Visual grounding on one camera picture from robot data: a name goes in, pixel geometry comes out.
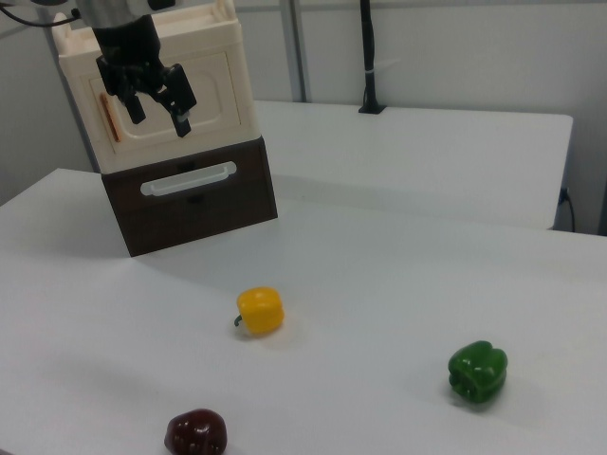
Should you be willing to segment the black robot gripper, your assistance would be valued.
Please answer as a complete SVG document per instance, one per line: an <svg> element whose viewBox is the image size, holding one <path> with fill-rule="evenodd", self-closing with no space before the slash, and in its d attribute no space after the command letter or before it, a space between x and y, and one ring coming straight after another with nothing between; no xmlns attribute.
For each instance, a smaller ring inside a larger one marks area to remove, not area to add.
<svg viewBox="0 0 607 455"><path fill-rule="evenodd" d="M94 28L101 49L97 59L105 90L123 101L131 121L140 124L145 112L136 93L154 97L169 112L178 137L191 130L190 111L196 97L183 67L164 67L159 59L160 41L152 16L118 27Z"/></svg>

